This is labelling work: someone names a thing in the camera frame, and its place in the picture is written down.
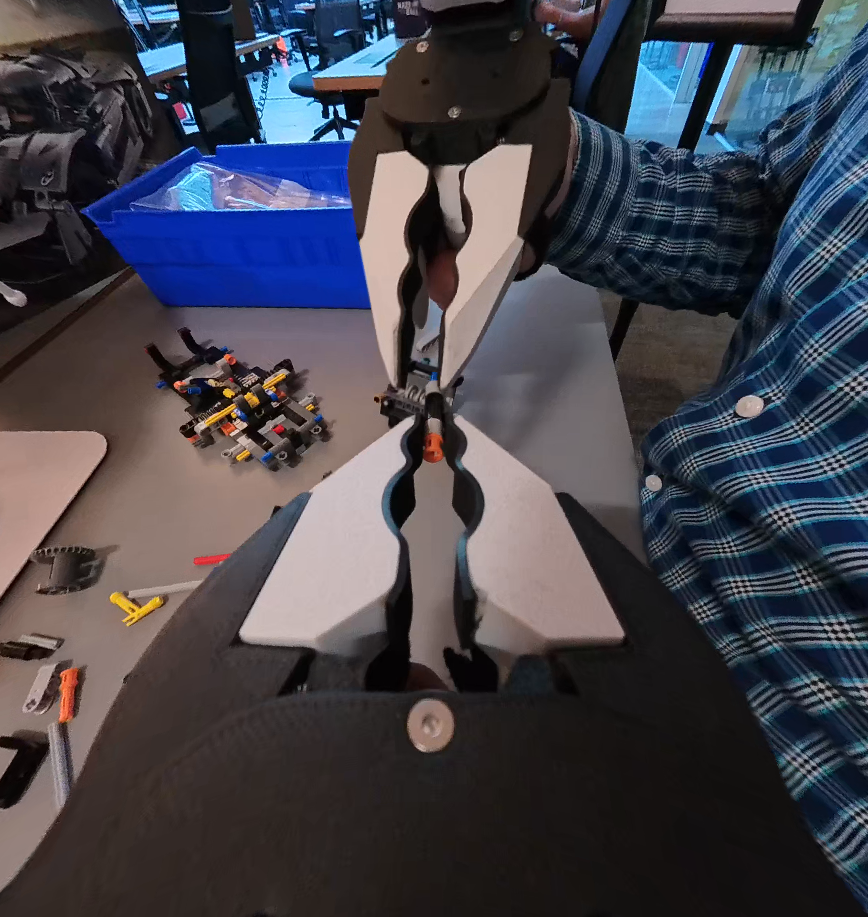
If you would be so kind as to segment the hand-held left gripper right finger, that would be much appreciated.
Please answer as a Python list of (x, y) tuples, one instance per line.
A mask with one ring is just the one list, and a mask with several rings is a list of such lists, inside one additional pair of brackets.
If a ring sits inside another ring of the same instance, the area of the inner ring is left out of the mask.
[(619, 646), (622, 625), (554, 490), (455, 418), (458, 634), (490, 656)]

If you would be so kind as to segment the person's plaid shirt torso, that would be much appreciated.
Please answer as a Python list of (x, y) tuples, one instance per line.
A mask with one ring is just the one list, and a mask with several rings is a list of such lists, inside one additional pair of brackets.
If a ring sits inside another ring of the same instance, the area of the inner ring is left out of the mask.
[(647, 437), (646, 549), (868, 914), (868, 205), (788, 225), (718, 381)]

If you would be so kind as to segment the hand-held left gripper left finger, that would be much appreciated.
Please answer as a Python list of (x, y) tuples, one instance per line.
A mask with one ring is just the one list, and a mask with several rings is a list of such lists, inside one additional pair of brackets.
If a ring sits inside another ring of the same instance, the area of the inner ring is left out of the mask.
[(383, 498), (415, 425), (403, 420), (308, 493), (239, 630), (243, 643), (359, 656), (385, 635), (402, 547)]

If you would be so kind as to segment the black and grey lego piece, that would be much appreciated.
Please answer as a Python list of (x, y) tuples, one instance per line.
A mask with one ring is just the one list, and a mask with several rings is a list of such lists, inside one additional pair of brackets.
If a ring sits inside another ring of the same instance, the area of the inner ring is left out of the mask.
[(21, 661), (48, 659), (63, 643), (63, 638), (57, 636), (24, 634), (17, 639), (0, 641), (0, 656)]

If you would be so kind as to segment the black curved lego panel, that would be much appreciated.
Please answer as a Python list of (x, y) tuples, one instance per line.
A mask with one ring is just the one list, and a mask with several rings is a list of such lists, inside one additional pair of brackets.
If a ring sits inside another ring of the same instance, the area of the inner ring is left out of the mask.
[(17, 731), (0, 736), (0, 749), (12, 753), (11, 761), (0, 775), (0, 810), (20, 802), (49, 752), (45, 734)]

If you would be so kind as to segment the clear plastic bag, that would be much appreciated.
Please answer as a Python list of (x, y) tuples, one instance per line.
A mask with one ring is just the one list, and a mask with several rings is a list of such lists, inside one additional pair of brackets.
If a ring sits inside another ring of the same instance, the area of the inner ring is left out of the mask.
[(350, 200), (296, 181), (237, 173), (199, 161), (129, 207), (142, 213), (306, 210), (350, 208)]

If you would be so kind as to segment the grey lego liftarm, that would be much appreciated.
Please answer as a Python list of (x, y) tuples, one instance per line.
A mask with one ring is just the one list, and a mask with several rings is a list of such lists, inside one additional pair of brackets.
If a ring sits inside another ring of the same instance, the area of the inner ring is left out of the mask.
[(39, 667), (22, 705), (24, 714), (43, 715), (49, 710), (59, 692), (60, 669), (58, 662)]

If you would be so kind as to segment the small black grey lego assembly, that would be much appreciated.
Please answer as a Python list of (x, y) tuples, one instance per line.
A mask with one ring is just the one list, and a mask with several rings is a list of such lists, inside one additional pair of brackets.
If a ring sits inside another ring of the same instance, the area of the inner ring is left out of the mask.
[(452, 410), (463, 375), (443, 390), (440, 390), (439, 380), (438, 368), (430, 359), (410, 360), (405, 385), (396, 388), (389, 384), (373, 398), (390, 427), (406, 418), (421, 418), (424, 425), (421, 456), (430, 464), (444, 459), (445, 418)]

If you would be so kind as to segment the long grey lego axle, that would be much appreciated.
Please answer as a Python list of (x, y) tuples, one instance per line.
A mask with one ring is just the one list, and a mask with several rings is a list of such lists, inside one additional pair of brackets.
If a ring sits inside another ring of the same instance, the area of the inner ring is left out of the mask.
[(72, 764), (65, 725), (53, 720), (47, 727), (52, 769), (53, 801), (57, 811), (64, 808), (72, 788)]

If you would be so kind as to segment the grey rounded mat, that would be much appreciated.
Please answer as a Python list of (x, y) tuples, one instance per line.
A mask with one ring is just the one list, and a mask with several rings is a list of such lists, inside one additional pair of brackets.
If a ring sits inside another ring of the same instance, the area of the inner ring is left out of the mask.
[(95, 431), (0, 431), (0, 599), (106, 454)]

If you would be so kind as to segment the person's right forearm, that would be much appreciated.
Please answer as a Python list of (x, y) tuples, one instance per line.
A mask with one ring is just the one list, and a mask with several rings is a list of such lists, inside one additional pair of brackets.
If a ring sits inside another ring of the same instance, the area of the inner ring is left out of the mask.
[(546, 261), (671, 310), (742, 314), (780, 292), (868, 287), (868, 22), (752, 152), (696, 155), (573, 116)]

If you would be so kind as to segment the person's right hand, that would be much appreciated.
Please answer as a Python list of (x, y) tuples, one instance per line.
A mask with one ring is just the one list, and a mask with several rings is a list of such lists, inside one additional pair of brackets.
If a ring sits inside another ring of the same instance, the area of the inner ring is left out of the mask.
[(428, 263), (428, 297), (442, 310), (451, 305), (458, 290), (457, 254), (455, 249), (445, 247)]

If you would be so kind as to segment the black framed table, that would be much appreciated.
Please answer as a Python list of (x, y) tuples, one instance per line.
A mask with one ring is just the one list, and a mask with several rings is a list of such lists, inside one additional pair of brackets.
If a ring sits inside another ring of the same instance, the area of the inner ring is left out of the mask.
[(696, 148), (735, 47), (804, 45), (822, 5), (821, 1), (662, 2), (659, 15), (647, 29), (646, 41), (710, 46), (678, 146)]

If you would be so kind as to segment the blue plastic bin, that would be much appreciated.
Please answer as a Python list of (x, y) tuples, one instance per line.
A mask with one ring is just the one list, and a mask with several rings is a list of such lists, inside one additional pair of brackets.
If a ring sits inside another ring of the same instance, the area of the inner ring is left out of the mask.
[(348, 197), (349, 144), (306, 142), (195, 148), (83, 210), (155, 297), (168, 306), (370, 307), (350, 208), (142, 213), (129, 204), (203, 161)]

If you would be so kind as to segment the black lego gear hub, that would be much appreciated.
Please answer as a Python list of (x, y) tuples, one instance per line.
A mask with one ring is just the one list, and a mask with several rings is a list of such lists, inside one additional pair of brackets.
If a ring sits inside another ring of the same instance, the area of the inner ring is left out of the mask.
[(82, 545), (54, 545), (35, 549), (29, 560), (47, 567), (47, 580), (37, 585), (39, 595), (58, 596), (91, 588), (98, 581), (105, 556)]

